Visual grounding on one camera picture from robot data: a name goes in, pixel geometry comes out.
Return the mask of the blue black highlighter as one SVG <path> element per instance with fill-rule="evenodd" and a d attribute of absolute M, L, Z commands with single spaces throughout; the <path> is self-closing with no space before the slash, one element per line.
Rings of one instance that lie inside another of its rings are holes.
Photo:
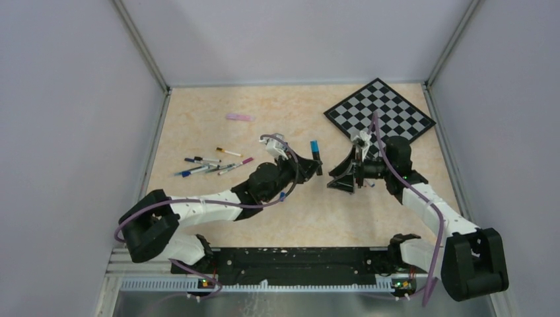
<path fill-rule="evenodd" d="M 322 161 L 321 161 L 321 157 L 320 157 L 320 149 L 319 149 L 319 145 L 318 145 L 317 140 L 311 140 L 310 148 L 311 148 L 313 159 L 320 162 L 320 164 L 319 164 L 319 166 L 316 170 L 316 175 L 317 176 L 322 176 L 323 175 Z"/>

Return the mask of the light pink highlighter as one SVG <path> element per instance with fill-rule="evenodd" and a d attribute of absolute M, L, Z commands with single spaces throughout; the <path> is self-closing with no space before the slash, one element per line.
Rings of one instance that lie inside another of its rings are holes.
<path fill-rule="evenodd" d="M 233 120 L 233 121 L 252 122 L 255 120 L 255 117 L 250 115 L 244 115 L 244 114 L 229 113 L 226 115 L 226 119 Z"/>

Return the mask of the yellow cap white marker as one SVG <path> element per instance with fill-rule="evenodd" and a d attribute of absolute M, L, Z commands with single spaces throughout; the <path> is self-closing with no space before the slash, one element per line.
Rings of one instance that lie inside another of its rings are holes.
<path fill-rule="evenodd" d="M 243 155 L 240 154 L 240 153 L 236 153 L 236 152 L 233 152 L 233 151 L 230 151 L 230 150 L 226 150 L 226 149 L 223 149 L 221 147 L 217 147 L 216 151 L 220 152 L 220 153 L 225 153 L 225 154 L 228 154 L 228 155 L 236 156 L 236 157 L 243 157 Z"/>

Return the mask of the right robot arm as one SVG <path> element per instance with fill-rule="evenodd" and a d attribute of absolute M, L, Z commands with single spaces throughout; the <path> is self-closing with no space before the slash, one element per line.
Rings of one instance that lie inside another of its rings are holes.
<path fill-rule="evenodd" d="M 383 179 L 389 194 L 413 211 L 437 236 L 434 244 L 414 234 L 395 235 L 387 254 L 389 267 L 405 272 L 415 266 L 440 281 L 455 301 L 500 293 L 509 288 L 503 239 L 494 228 L 465 219 L 413 169 L 410 142 L 401 136 L 382 141 L 378 157 L 369 159 L 371 136 L 354 137 L 347 157 L 329 171 L 327 187 L 350 194 L 367 179 Z"/>

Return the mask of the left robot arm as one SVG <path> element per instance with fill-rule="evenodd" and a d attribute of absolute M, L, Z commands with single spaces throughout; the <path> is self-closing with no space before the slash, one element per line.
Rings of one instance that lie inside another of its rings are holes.
<path fill-rule="evenodd" d="M 319 160 L 300 156 L 279 158 L 261 163 L 241 184 L 211 195 L 176 197 L 162 189 L 153 190 L 119 219 L 115 238 L 127 246 L 133 263 L 163 257 L 203 273 L 212 262 L 208 241 L 200 234 L 182 234 L 179 228 L 253 217 L 287 198 L 321 165 Z"/>

